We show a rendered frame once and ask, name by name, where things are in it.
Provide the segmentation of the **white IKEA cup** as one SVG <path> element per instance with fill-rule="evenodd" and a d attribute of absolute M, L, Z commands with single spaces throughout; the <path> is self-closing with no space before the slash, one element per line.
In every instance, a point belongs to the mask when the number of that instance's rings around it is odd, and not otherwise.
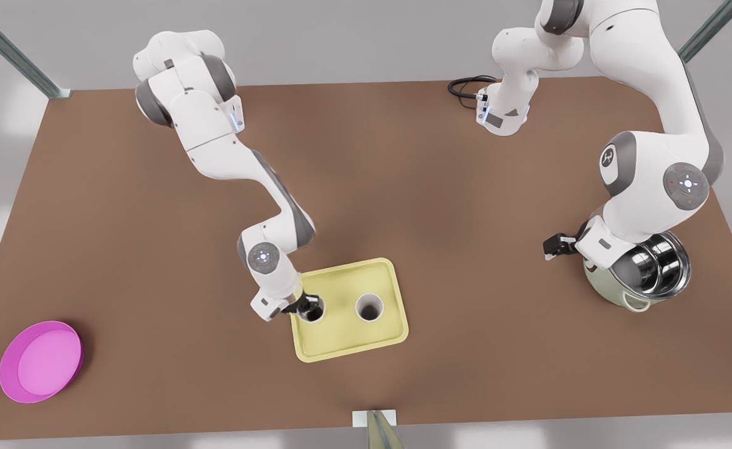
<path fill-rule="evenodd" d="M 355 313 L 366 323 L 372 323 L 381 318 L 384 311 L 383 299 L 374 293 L 366 293 L 355 302 Z"/>
<path fill-rule="evenodd" d="M 318 296 L 318 309 L 308 313 L 307 315 L 299 315 L 297 314 L 298 318 L 306 323 L 314 323 L 315 321 L 318 321 L 319 319 L 323 318 L 324 316 L 324 300 L 320 296 Z"/>

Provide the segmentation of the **pale yellow tray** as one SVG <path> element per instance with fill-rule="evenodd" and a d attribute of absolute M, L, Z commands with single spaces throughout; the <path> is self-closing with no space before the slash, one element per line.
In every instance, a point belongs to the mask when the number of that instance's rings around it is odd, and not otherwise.
<path fill-rule="evenodd" d="M 314 363 L 398 344 L 408 337 L 409 325 L 394 265 L 387 258 L 303 273 L 306 292 L 324 300 L 324 316 L 314 323 L 291 317 L 294 350 L 299 360 Z M 366 323 L 355 313 L 355 302 L 366 293 L 383 299 L 381 318 Z"/>

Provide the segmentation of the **pale green steel pot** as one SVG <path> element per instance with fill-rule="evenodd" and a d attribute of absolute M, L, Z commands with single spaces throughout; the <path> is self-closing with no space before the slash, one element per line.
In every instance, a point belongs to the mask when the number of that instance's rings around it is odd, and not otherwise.
<path fill-rule="evenodd" d="M 610 268 L 598 268 L 586 259 L 583 268 L 600 296 L 637 313 L 679 295 L 693 273 L 687 250 L 672 232 L 654 234 Z"/>

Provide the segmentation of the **pink plastic bowl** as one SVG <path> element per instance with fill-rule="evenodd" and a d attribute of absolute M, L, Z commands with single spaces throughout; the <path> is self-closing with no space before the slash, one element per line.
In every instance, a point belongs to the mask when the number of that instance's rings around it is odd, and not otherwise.
<path fill-rule="evenodd" d="M 0 361 L 0 387 L 18 403 L 47 400 L 75 380 L 84 355 L 84 343 L 69 324 L 33 324 L 7 345 Z"/>

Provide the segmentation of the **silver frame post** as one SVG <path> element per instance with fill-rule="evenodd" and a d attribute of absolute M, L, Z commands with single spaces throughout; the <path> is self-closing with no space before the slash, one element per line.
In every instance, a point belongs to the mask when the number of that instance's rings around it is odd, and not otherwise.
<path fill-rule="evenodd" d="M 16 45 L 0 31 L 0 54 L 25 79 L 41 91 L 49 100 L 69 99 L 70 89 L 63 89 L 56 85 L 41 71 Z"/>
<path fill-rule="evenodd" d="M 368 449 L 405 449 L 395 431 L 397 411 L 353 411 L 352 426 L 365 427 L 368 431 Z"/>
<path fill-rule="evenodd" d="M 732 20 L 732 0 L 723 0 L 721 5 L 682 45 L 678 55 L 682 62 L 689 63 L 705 48 L 717 33 Z"/>

